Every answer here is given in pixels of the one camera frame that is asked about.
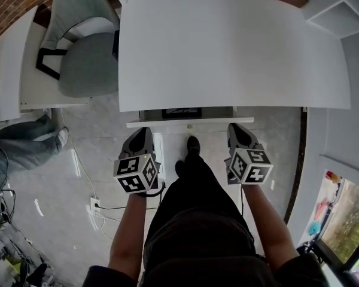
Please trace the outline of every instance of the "chair seat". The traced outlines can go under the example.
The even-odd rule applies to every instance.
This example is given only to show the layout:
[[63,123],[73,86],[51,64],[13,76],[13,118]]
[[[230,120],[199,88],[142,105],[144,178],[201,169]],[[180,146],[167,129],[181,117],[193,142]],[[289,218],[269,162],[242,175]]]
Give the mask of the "chair seat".
[[114,34],[79,39],[63,57],[59,89],[68,97],[92,97],[118,90],[118,62],[112,55]]

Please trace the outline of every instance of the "equipment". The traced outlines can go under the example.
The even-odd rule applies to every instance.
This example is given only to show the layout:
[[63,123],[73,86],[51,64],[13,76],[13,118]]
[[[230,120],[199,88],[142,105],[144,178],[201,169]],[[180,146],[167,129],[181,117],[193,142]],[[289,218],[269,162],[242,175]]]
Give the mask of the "equipment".
[[[228,184],[263,184],[273,168],[263,146],[246,128],[230,123],[227,129],[230,158],[225,160]],[[148,127],[133,133],[114,162],[114,179],[126,193],[158,189],[160,163],[156,162],[153,134]],[[158,193],[145,196],[157,196]]]
[[113,177],[126,193],[157,189],[160,163],[155,160],[153,134],[148,127],[143,127],[123,144],[120,156],[114,162]]
[[225,160],[228,184],[263,184],[273,166],[256,136],[230,123],[227,129],[230,158]]

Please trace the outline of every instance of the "colorful object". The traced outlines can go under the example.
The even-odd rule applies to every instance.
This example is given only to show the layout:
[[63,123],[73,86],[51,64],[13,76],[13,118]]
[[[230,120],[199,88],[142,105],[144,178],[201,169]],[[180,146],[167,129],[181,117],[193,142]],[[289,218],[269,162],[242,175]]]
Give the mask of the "colorful object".
[[326,210],[326,207],[328,206],[329,202],[327,198],[324,198],[321,203],[318,203],[317,211],[315,212],[314,220],[317,221],[320,219],[322,213]]
[[331,180],[332,183],[339,183],[341,177],[339,175],[336,175],[335,173],[331,172],[331,171],[327,171],[327,173],[325,174],[326,178]]
[[321,231],[321,223],[319,221],[314,221],[309,227],[309,235],[313,236],[318,234]]

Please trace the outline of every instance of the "floor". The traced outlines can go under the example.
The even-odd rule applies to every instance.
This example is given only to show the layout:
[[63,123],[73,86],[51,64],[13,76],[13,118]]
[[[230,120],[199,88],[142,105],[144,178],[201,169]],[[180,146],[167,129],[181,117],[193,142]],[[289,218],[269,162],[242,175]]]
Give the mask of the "floor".
[[[55,120],[61,124],[61,110]],[[269,200],[283,217],[290,198],[296,170],[299,131],[299,108],[238,108],[241,116],[254,117],[244,124],[265,146],[275,167],[267,183],[262,186]],[[112,178],[113,162],[118,158],[123,142],[133,133],[125,122],[138,119],[137,112],[119,113],[118,94],[94,98],[86,106],[63,110],[74,147],[68,142],[63,151],[43,167],[18,173],[8,180],[16,191],[14,225],[44,253],[62,282],[81,286],[91,265],[107,265],[109,246],[118,222],[104,220],[88,213],[93,181],[96,195],[103,207],[125,206],[127,194],[116,186]],[[160,176],[169,185],[176,180],[175,162],[183,158],[185,143],[195,135],[201,144],[201,156],[210,165],[217,179],[241,208],[239,187],[228,186],[224,160],[229,157],[227,124],[207,124],[183,127],[153,128],[157,158],[162,162]],[[148,207],[157,207],[158,198],[148,199]],[[120,219],[123,210],[101,210],[103,216]],[[155,214],[147,211],[145,230]],[[261,246],[250,211],[245,205],[245,219]],[[20,242],[17,233],[13,236]],[[36,252],[25,242],[20,246],[37,259]]]

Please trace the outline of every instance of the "window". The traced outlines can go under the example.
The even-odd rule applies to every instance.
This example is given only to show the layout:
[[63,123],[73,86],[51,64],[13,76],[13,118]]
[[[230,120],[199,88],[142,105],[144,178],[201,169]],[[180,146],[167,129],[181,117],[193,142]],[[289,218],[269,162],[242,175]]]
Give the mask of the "window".
[[346,263],[359,246],[359,186],[344,180],[322,240]]
[[343,286],[359,286],[359,185],[326,170],[322,188],[322,227],[312,249]]

